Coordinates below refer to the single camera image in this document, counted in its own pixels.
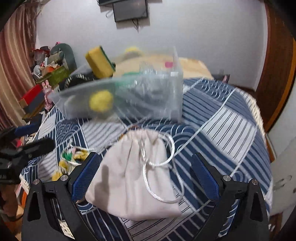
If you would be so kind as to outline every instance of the yellow sponge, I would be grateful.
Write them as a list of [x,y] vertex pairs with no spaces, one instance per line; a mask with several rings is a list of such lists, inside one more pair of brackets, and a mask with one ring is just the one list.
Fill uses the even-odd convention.
[[85,58],[94,75],[99,79],[111,77],[115,72],[115,68],[101,46],[88,51]]

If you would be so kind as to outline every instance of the red box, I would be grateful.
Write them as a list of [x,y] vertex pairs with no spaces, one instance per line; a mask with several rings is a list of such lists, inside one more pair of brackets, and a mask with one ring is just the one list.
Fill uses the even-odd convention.
[[19,101],[22,108],[28,106],[33,99],[42,91],[41,85],[35,85]]

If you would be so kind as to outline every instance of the person's hand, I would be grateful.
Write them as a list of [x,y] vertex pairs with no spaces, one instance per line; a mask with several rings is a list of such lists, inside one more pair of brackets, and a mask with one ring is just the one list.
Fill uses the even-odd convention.
[[14,217],[18,207],[15,185],[0,185],[0,195],[5,201],[3,206],[4,213],[9,217]]

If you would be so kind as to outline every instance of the yellow ball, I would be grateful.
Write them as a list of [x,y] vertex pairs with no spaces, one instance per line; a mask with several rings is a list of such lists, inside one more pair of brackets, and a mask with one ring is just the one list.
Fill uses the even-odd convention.
[[140,53],[141,51],[138,47],[132,46],[132,47],[127,48],[124,52],[125,53],[129,53],[129,52],[139,52]]
[[98,91],[89,98],[89,107],[95,112],[107,112],[113,107],[113,95],[108,90]]

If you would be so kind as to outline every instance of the pink bunny figurine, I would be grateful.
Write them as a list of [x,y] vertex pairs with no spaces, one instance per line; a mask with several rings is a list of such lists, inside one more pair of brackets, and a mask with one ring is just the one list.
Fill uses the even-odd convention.
[[50,109],[52,108],[52,100],[48,99],[48,95],[53,92],[52,87],[49,85],[48,80],[44,82],[42,82],[42,87],[43,87],[43,93],[44,93],[44,99],[45,99],[45,105],[44,105],[44,109],[46,111],[50,111]]

